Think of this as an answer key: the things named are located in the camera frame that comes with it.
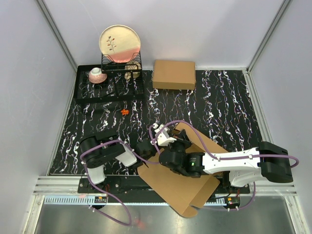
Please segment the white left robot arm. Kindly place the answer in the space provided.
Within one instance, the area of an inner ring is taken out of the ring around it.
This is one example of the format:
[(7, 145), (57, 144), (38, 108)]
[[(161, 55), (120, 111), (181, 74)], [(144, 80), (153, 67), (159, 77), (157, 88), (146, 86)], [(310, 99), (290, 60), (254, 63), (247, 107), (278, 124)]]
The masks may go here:
[(104, 165), (114, 159), (123, 166), (137, 168), (156, 155), (156, 148), (144, 139), (130, 149), (120, 142), (114, 130), (107, 130), (84, 137), (79, 144), (81, 163), (87, 168), (90, 177), (88, 187), (94, 193), (105, 188)]

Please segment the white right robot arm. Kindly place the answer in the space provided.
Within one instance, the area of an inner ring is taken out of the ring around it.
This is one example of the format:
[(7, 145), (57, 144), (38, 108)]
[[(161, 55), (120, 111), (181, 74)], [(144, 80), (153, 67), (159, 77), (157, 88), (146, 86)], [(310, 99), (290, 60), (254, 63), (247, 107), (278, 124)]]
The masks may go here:
[(169, 135), (163, 130), (157, 144), (164, 148), (159, 163), (172, 172), (186, 177), (224, 173), (221, 187), (233, 193), (240, 187), (256, 181), (291, 183), (292, 169), (288, 151), (270, 142), (260, 142), (257, 147), (232, 153), (191, 152), (191, 141), (182, 130)]

